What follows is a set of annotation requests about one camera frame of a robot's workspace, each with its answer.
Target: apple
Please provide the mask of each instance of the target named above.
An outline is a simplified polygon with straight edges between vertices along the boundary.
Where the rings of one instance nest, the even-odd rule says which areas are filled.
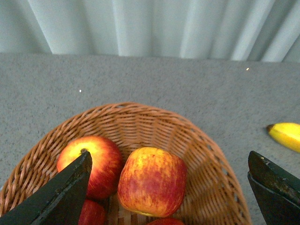
[[[154,220],[147,225],[184,225],[184,223],[175,218],[161,218]]]
[[[99,203],[86,199],[83,203],[78,225],[103,225],[106,211]]]
[[[92,157],[87,198],[100,200],[116,193],[124,163],[118,146],[108,138],[85,136],[71,141],[59,155],[58,172],[85,151],[89,151]]]
[[[118,199],[129,211],[168,217],[182,204],[186,180],[187,167],[180,157],[158,148],[139,148],[122,170]]]

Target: wicker basket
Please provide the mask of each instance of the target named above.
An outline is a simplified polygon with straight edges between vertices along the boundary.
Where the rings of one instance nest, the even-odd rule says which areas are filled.
[[[186,195],[173,217],[186,225],[251,225],[236,176],[221,149],[182,116],[137,103],[109,104],[76,115],[41,139],[12,171],[0,193],[0,216],[57,174],[56,160],[73,139],[103,135],[116,142],[124,159],[153,146],[181,157],[188,168]],[[144,225],[154,218],[123,209],[110,197],[109,224]]]

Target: white curtain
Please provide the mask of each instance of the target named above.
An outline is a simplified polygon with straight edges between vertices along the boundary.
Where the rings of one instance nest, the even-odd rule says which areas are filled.
[[[300,0],[0,0],[1,53],[300,62]]]

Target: banana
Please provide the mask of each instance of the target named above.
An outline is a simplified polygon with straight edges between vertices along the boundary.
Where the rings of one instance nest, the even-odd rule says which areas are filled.
[[[275,141],[300,153],[300,124],[276,123],[268,125],[266,129]]]

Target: speckled surface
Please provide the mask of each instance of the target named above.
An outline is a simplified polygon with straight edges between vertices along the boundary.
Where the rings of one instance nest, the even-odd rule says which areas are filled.
[[[264,130],[281,121],[300,123],[300,64],[0,54],[0,186],[54,127],[123,101],[177,112],[207,133],[235,171],[254,225],[265,222],[247,180],[249,152],[300,177],[300,154]]]

